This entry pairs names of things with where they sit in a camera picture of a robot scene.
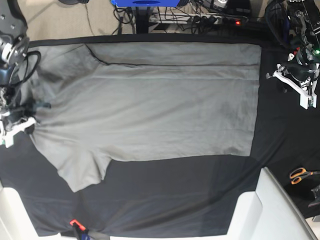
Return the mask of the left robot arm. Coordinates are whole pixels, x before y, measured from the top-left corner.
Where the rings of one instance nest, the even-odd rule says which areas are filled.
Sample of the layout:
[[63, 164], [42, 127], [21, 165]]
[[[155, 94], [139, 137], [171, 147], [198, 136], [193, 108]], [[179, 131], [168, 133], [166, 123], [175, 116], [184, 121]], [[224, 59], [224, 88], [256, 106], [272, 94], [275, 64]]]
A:
[[320, 10], [313, 0], [272, 0], [264, 19], [278, 43], [289, 50], [287, 60], [266, 78], [276, 78], [299, 94], [299, 105], [316, 108], [320, 80]]

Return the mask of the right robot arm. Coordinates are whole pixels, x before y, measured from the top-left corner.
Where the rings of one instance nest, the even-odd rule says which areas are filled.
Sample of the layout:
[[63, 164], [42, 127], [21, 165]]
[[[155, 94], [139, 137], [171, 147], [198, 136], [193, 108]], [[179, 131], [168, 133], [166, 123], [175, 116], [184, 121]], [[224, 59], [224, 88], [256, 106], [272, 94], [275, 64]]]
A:
[[[20, 132], [31, 134], [37, 123], [37, 108], [50, 108], [47, 102], [21, 103], [21, 88], [41, 61], [38, 50], [28, 51], [28, 24], [16, 0], [0, 2], [0, 144], [9, 148]], [[36, 56], [29, 69], [29, 58]]]

